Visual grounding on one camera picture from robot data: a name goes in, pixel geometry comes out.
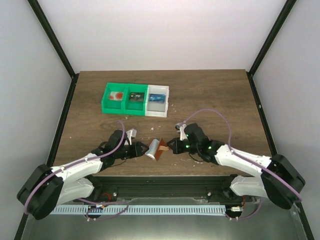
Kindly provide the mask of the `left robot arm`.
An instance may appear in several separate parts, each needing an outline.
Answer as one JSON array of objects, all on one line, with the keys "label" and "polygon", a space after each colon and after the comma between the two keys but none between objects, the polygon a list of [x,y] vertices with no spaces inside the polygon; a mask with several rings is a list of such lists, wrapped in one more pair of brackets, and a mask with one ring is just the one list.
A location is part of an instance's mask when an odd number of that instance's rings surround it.
[{"label": "left robot arm", "polygon": [[143,156],[149,147],[134,141],[137,131],[115,130],[108,141],[84,157],[60,166],[39,165],[17,194],[27,215],[36,220],[47,217],[55,207],[84,199],[97,202],[102,196],[102,184],[94,174],[114,165],[116,160]]}]

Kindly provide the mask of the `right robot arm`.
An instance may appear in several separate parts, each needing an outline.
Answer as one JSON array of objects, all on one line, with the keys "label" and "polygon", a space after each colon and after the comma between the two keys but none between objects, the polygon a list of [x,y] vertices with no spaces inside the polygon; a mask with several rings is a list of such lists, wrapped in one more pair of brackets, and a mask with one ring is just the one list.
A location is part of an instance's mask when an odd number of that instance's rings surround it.
[{"label": "right robot arm", "polygon": [[197,123],[178,124],[175,128],[180,136],[167,142],[174,154],[197,154],[206,163],[249,175],[238,175],[222,188],[225,200],[232,202],[239,196],[262,197],[285,210],[301,201],[300,192],[306,182],[285,156],[255,155],[234,149],[222,141],[209,139]]}]

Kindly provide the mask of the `silver grey card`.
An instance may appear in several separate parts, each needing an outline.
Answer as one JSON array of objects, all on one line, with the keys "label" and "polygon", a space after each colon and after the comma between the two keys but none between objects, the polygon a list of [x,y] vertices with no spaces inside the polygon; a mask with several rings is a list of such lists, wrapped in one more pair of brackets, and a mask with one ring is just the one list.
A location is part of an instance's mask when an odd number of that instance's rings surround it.
[{"label": "silver grey card", "polygon": [[148,150],[146,151],[145,155],[153,160],[156,159],[156,152],[158,150],[160,141],[154,138],[148,146]]}]

